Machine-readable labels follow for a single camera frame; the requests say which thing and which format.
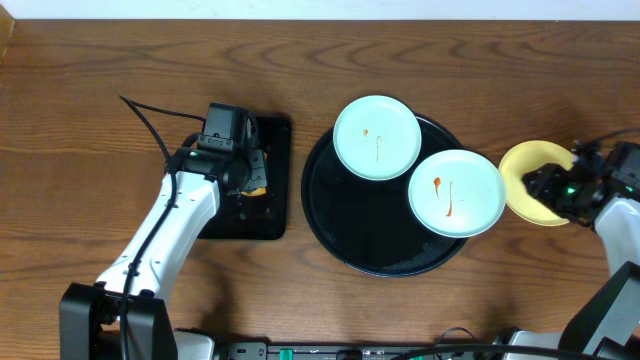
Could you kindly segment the orange green scrub sponge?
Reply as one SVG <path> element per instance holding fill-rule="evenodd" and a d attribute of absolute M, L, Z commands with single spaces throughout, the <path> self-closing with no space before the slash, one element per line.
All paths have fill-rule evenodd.
<path fill-rule="evenodd" d="M 262 150 L 248 153 L 249 178 L 241 188 L 241 194 L 248 197 L 264 195 L 267 187 L 267 155 Z"/>

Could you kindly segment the yellow plate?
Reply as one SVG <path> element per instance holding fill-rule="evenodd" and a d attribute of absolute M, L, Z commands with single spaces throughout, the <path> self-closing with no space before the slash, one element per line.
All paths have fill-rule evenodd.
<path fill-rule="evenodd" d="M 556 227 L 568 224 L 569 221 L 531 197 L 522 182 L 525 174 L 538 170 L 547 163 L 569 170 L 573 165 L 573 155 L 552 142 L 526 141 L 506 152 L 499 164 L 499 171 L 506 186 L 506 203 L 516 215 L 536 225 Z"/>

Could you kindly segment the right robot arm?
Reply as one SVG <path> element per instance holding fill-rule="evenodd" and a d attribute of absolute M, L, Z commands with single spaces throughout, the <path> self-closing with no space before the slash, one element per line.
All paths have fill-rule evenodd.
<path fill-rule="evenodd" d="M 510 346 L 637 359 L 639 337 L 639 171 L 609 165 L 590 179 L 578 169 L 546 165 L 523 177 L 527 191 L 557 215 L 592 228 L 601 239 L 610 279 L 561 333 L 518 330 Z"/>

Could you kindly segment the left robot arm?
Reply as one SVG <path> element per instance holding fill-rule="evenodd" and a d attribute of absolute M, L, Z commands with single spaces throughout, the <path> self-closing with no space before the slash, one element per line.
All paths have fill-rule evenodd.
<path fill-rule="evenodd" d="M 71 284 L 59 304 L 63 359 L 211 359 L 212 336 L 176 330 L 167 302 L 195 240 L 224 195 L 267 184 L 259 149 L 179 148 L 161 190 L 117 260 L 92 285 Z"/>

